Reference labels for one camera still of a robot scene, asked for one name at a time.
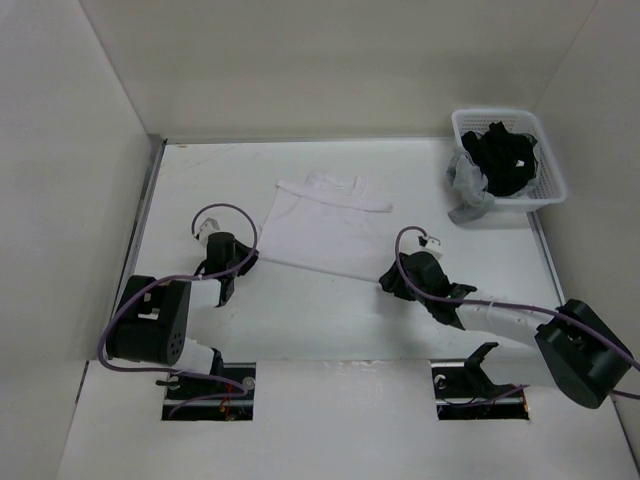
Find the white tank top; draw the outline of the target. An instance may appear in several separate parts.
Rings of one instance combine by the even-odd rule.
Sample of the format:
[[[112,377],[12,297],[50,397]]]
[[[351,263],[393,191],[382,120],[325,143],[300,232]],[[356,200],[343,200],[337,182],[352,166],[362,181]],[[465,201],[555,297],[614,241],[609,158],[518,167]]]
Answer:
[[[394,257],[393,204],[367,192],[361,176],[312,172],[302,184],[280,180],[261,229],[266,261],[375,282]]]

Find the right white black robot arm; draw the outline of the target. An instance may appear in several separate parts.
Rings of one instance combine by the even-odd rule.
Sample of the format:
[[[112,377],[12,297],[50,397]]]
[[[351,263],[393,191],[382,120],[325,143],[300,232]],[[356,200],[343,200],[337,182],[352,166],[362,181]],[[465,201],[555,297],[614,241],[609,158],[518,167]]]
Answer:
[[[378,280],[396,298],[420,303],[441,325],[482,332],[532,350],[531,366],[496,367],[485,357],[496,343],[485,343],[444,387],[488,402],[528,386],[555,388],[574,403],[597,409],[617,394],[618,383],[639,363],[586,303],[571,299],[555,310],[491,298],[477,287],[449,280],[436,257],[426,251],[397,253]]]

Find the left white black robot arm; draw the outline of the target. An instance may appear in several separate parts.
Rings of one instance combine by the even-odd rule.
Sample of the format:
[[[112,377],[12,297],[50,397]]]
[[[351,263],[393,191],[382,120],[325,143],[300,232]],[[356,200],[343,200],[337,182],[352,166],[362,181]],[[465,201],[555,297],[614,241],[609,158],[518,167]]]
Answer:
[[[207,237],[205,259],[193,276],[161,279],[133,275],[118,310],[99,341],[100,363],[118,372],[162,372],[190,377],[190,386],[206,399],[224,387],[221,353],[187,337],[191,286],[212,280],[221,307],[230,299],[235,279],[254,266],[258,251],[228,232]]]

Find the grey tank top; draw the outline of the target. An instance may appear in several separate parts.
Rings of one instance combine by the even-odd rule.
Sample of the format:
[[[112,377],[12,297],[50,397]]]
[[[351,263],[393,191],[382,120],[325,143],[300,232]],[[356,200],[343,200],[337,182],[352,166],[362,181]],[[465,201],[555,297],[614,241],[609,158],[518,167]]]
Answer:
[[[445,177],[460,198],[459,205],[448,212],[454,224],[476,221],[491,211],[495,197],[488,191],[488,178],[466,150],[458,148],[454,151]]]

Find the black tank top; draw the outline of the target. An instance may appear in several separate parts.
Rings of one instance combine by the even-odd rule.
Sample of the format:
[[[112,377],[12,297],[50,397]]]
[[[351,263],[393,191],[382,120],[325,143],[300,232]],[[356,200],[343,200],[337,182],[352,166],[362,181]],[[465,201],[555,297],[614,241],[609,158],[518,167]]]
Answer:
[[[530,134],[510,133],[502,122],[491,123],[483,135],[473,131],[462,137],[462,146],[488,180],[488,192],[510,197],[537,178],[537,139]]]

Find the white plastic basket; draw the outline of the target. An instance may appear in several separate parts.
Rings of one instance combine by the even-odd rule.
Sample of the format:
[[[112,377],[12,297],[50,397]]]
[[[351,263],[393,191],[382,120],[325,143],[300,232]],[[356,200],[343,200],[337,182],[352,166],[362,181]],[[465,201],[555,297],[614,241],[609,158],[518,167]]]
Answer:
[[[497,198],[492,213],[531,213],[564,202],[567,188],[556,157],[538,118],[531,112],[513,108],[463,108],[451,114],[455,144],[461,148],[468,131],[484,134],[492,123],[502,122],[513,134],[531,135],[537,140],[533,153],[537,160],[537,182],[523,195]]]

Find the aluminium table edge rail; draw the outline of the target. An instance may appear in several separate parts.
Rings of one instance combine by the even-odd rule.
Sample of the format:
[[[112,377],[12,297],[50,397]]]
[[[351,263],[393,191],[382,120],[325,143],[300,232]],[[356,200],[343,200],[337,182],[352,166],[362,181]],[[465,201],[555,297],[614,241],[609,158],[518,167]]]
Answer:
[[[151,134],[148,136],[148,139],[150,140],[151,144],[150,157],[147,163],[141,194],[136,209],[136,215],[129,238],[129,243],[125,255],[125,262],[118,281],[118,287],[112,312],[115,312],[117,310],[120,298],[126,286],[126,282],[129,276],[134,272],[137,264],[137,259],[141,248],[142,238],[149,215],[153,193],[159,176],[160,165],[166,146],[166,139],[161,135]]]

